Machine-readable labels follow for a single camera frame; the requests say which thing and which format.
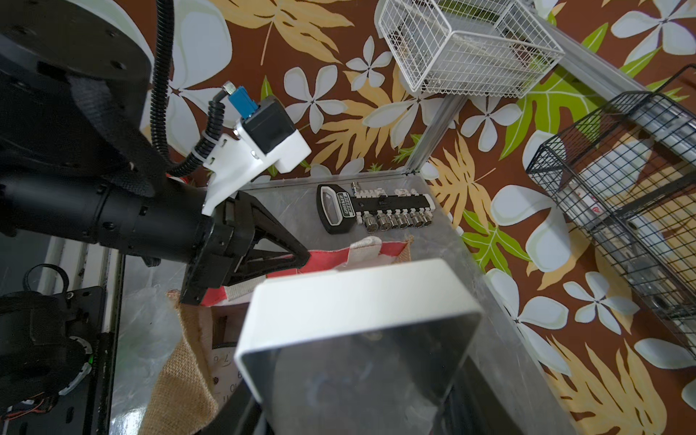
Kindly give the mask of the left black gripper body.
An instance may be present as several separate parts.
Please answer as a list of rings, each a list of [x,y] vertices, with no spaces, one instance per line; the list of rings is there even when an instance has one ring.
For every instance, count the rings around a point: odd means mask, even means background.
[[[208,290],[225,286],[225,278],[239,267],[239,193],[220,204],[188,264],[179,302],[199,306]]]

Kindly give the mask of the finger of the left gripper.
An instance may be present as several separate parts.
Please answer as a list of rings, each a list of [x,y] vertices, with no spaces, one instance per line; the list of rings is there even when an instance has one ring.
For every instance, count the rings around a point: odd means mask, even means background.
[[[239,275],[268,275],[299,269],[308,249],[258,199],[239,192]]]
[[[290,255],[245,259],[235,272],[231,272],[226,276],[225,286],[235,286],[275,272],[302,268],[304,265],[305,259],[303,257]]]

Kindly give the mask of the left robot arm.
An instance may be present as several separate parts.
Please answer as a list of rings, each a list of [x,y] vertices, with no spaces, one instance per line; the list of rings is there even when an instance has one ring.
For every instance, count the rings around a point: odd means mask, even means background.
[[[154,58],[70,1],[1,5],[1,231],[28,230],[182,262],[181,301],[302,268],[308,250],[243,187],[310,149],[274,96],[216,90],[184,161],[170,159],[175,5],[159,1]]]

